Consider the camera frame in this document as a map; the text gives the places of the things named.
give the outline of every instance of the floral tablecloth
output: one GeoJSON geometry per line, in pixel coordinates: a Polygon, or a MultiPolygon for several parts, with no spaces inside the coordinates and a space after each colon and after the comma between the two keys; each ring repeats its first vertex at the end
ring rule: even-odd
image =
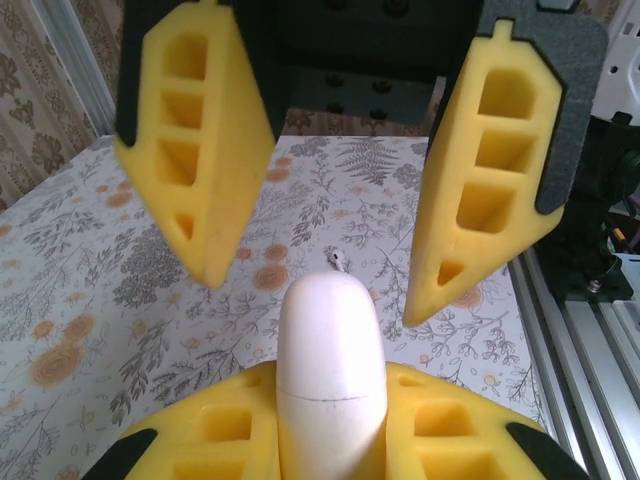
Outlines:
{"type": "Polygon", "coordinates": [[[401,325],[426,141],[282,137],[220,291],[172,254],[111,137],[0,215],[0,478],[79,478],[144,416],[274,359],[287,286],[336,247],[388,360],[544,424],[506,267],[401,325]]]}

